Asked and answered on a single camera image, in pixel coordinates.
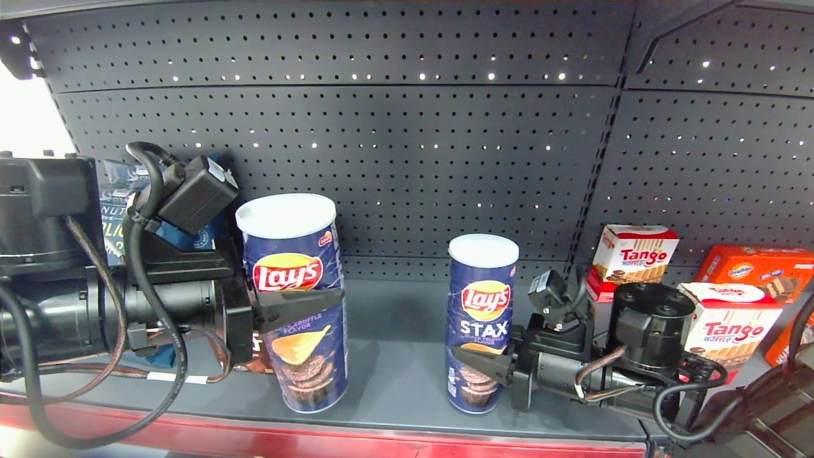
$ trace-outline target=blue chip can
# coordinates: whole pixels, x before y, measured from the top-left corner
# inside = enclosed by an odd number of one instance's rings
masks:
[[[250,200],[235,214],[243,261],[259,292],[343,288],[336,206],[316,194]],[[295,412],[321,412],[348,386],[348,332],[342,300],[263,336],[282,398]]]
[[[447,305],[447,392],[466,413],[497,405],[501,387],[491,377],[459,362],[450,350],[461,346],[496,355],[509,344],[514,264],[518,246],[489,234],[459,236],[449,243],[452,271]]]

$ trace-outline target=orange box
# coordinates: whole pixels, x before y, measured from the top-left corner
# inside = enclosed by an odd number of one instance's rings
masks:
[[[718,244],[695,281],[751,284],[778,303],[790,304],[813,275],[814,252],[805,248]]]
[[[766,350],[764,358],[766,358],[766,362],[772,366],[779,366],[785,363],[789,357],[789,340],[791,339],[792,326],[794,326],[793,319],[789,325],[783,329],[783,332],[780,333],[780,336],[777,337],[777,340],[774,341],[772,346]],[[800,343],[802,344],[800,346],[801,349],[814,343],[814,315],[808,317],[806,329],[803,331],[803,338],[800,339]]]

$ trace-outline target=potato chip image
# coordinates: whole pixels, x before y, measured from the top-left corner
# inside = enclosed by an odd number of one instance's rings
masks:
[[[271,350],[286,363],[299,366],[311,356],[322,338],[330,331],[330,325],[321,331],[300,332],[280,337],[271,342]]]
[[[465,350],[481,351],[484,353],[493,353],[495,355],[501,355],[503,350],[506,349],[505,346],[503,346],[503,348],[492,348],[491,346],[476,344],[474,342],[467,342],[461,345],[461,348]]]

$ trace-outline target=shelf bracket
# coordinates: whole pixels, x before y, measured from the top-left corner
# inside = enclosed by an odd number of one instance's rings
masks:
[[[34,46],[22,20],[0,20],[0,62],[18,80],[45,76],[35,68]]]

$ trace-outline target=lay's logo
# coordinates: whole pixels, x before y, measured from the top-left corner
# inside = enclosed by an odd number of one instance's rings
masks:
[[[254,266],[258,291],[314,289],[322,279],[322,260],[301,253],[277,253],[262,257]]]
[[[729,270],[729,278],[731,279],[741,279],[747,275],[749,272],[752,272],[755,269],[749,262],[741,262],[740,264],[735,264],[732,269]]]
[[[468,284],[461,291],[463,310],[478,321],[493,321],[509,305],[511,288],[496,280],[481,280]]]

